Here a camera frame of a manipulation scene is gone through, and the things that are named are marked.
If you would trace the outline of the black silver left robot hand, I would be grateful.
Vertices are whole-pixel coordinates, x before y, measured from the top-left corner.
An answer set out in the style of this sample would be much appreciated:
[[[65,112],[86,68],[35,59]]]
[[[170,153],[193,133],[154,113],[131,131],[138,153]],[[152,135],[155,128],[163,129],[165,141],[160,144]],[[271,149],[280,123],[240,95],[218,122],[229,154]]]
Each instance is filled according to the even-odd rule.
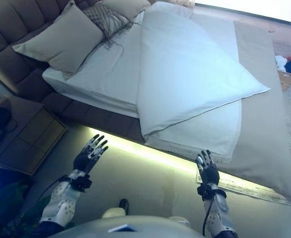
[[[108,149],[104,135],[93,136],[75,157],[73,169],[89,174],[102,154]]]

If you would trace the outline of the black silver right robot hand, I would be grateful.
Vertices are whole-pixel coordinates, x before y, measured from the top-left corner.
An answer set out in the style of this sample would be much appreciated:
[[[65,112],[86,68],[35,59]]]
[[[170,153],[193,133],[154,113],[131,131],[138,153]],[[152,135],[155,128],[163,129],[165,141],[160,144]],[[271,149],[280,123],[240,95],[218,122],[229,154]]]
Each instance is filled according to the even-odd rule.
[[[219,184],[219,172],[209,150],[201,150],[197,155],[195,162],[203,183]]]

